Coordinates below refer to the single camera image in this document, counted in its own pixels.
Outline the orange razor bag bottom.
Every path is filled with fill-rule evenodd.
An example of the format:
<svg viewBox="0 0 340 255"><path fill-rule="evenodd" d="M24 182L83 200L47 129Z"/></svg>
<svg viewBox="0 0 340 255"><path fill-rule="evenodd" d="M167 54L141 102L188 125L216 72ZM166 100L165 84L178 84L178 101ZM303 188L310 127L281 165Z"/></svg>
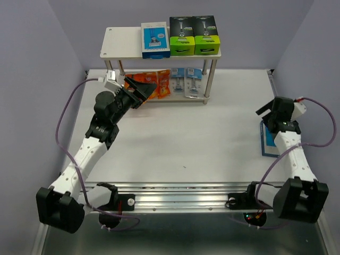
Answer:
<svg viewBox="0 0 340 255"><path fill-rule="evenodd" d="M157 73L156 72L145 72L143 75L144 75L145 83L155 84L156 85L156 88L153 91L153 93L151 94L151 96L149 97L149 99L154 99L154 98L158 97L159 88L158 88Z"/></svg>

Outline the orange razor bag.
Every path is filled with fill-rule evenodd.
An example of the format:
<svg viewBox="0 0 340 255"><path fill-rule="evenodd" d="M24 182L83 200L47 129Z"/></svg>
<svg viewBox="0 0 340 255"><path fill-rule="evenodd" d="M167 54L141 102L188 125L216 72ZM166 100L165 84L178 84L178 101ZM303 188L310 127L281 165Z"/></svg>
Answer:
<svg viewBox="0 0 340 255"><path fill-rule="evenodd" d="M143 75L144 75L145 83L155 84L156 85L156 88L153 91L153 93L151 94L151 96L149 97L149 99L154 99L154 98L158 97L159 88L158 88L157 73L156 72L145 72Z"/></svg>
<svg viewBox="0 0 340 255"><path fill-rule="evenodd" d="M158 78L158 99L162 99L167 97L171 94L170 88L169 88L169 75L170 70L161 70L157 72L157 78Z"/></svg>

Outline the orange razor bag top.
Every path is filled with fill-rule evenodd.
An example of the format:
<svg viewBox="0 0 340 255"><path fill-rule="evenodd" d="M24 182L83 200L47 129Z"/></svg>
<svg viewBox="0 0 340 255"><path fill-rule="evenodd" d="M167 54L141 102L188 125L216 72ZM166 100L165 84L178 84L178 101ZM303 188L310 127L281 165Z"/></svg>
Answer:
<svg viewBox="0 0 340 255"><path fill-rule="evenodd" d="M161 70L157 72L157 78L158 78L158 99L162 99L167 97L171 94L170 88L169 88L169 75L170 70Z"/></svg>

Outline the blue blister razor pack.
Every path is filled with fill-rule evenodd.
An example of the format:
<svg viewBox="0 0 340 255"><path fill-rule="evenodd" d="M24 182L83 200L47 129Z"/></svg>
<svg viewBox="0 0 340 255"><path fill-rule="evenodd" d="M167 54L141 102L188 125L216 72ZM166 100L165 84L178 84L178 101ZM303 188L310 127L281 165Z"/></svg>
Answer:
<svg viewBox="0 0 340 255"><path fill-rule="evenodd" d="M184 95L187 98L203 99L202 71L200 69L187 68L184 77Z"/></svg>
<svg viewBox="0 0 340 255"><path fill-rule="evenodd" d="M170 88L171 92L178 96L184 96L184 68L172 68Z"/></svg>

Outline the black green razor box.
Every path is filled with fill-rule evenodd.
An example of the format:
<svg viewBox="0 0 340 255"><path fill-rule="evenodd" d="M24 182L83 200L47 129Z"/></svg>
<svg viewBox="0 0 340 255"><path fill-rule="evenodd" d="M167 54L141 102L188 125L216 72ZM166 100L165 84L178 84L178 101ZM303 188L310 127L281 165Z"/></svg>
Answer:
<svg viewBox="0 0 340 255"><path fill-rule="evenodd" d="M172 56L194 55L196 44L191 16L169 18L169 44Z"/></svg>
<svg viewBox="0 0 340 255"><path fill-rule="evenodd" d="M195 41L195 55L217 55L220 38L213 15L193 16L192 26Z"/></svg>

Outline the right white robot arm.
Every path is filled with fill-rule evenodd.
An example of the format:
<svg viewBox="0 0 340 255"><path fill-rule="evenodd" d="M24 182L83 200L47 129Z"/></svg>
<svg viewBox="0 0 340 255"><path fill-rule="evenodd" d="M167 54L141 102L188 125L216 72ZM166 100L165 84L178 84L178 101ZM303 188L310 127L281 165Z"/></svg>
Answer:
<svg viewBox="0 0 340 255"><path fill-rule="evenodd" d="M319 182L311 170L303 148L312 146L302 142L297 118L307 108L305 98L275 97L257 110L257 115L269 111L262 120L268 129L279 157L270 165L256 189L245 193L244 201L250 207L272 209L281 219L315 223L324 207L329 188ZM282 162L286 181L280 188L264 184L266 177L278 162Z"/></svg>

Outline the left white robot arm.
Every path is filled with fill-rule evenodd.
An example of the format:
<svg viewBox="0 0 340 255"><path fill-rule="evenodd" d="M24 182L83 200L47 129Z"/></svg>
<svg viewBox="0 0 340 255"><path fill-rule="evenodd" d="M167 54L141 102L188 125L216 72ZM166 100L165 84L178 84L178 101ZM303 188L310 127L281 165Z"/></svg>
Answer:
<svg viewBox="0 0 340 255"><path fill-rule="evenodd" d="M108 232L121 231L122 219L130 219L123 210L134 209L134 195L119 195L115 185L99 182L86 190L85 180L114 143L118 133L118 122L129 109L139 108L156 90L154 83L125 78L128 88L115 79L106 79L112 89L100 92L95 97L94 115L82 144L72 156L62 147L70 163L60 176L47 188L36 193L39 221L42 224L75 233L84 218L95 211L99 213L100 227Z"/></svg>

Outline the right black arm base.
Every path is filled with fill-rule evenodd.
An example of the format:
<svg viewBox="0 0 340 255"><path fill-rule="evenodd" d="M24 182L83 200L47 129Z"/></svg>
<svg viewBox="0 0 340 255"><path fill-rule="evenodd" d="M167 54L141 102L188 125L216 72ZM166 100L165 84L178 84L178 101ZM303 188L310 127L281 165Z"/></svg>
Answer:
<svg viewBox="0 0 340 255"><path fill-rule="evenodd" d="M251 182L246 191L243 193L229 193L225 207L230 210L255 210L255 209L272 209L271 206L255 198L256 187L259 182Z"/></svg>

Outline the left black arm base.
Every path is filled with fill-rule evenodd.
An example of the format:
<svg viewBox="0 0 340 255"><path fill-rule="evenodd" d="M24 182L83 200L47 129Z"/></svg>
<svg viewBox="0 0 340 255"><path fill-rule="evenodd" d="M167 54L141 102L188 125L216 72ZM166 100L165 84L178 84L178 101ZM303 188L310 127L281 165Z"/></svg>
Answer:
<svg viewBox="0 0 340 255"><path fill-rule="evenodd" d="M95 188L103 188L104 195L101 195L102 201L99 198L95 202L99 205L93 205L104 211L134 211L135 194L119 193L118 187L109 183L99 182Z"/></svg>

